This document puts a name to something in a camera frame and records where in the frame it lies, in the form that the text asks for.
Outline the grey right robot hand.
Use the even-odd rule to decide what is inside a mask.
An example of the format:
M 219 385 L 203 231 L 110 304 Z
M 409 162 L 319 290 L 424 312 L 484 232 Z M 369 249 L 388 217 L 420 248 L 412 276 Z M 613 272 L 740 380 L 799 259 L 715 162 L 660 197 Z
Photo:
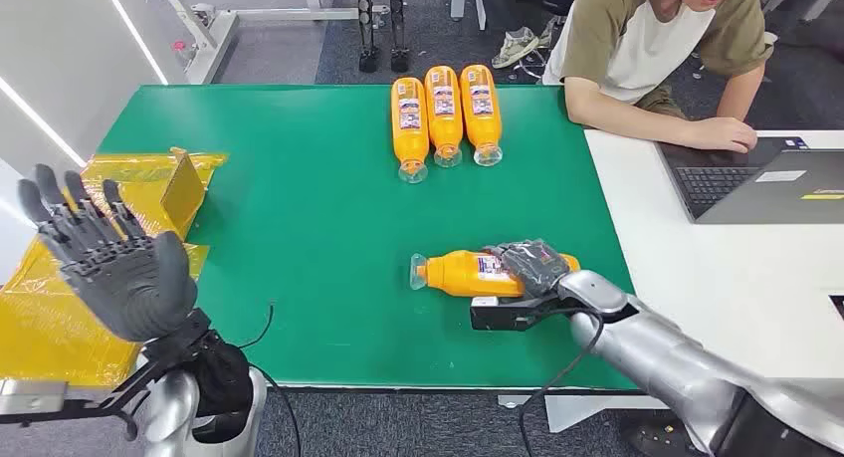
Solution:
M 526 298 L 556 294 L 560 279 L 572 271 L 571 265 L 543 240 L 524 240 L 484 247 L 498 257 L 507 272 L 523 287 Z

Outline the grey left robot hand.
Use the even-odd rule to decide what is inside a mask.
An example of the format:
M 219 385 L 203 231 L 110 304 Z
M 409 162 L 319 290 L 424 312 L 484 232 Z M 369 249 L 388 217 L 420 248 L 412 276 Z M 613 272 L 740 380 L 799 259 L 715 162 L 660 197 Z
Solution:
M 75 295 L 115 336 L 134 343 L 164 337 L 194 309 L 197 287 L 182 240 L 172 231 L 152 237 L 121 198 L 102 183 L 104 213 L 80 175 L 67 171 L 62 192 L 52 167 L 38 163 L 17 183 L 18 199 L 38 237 L 59 263 Z

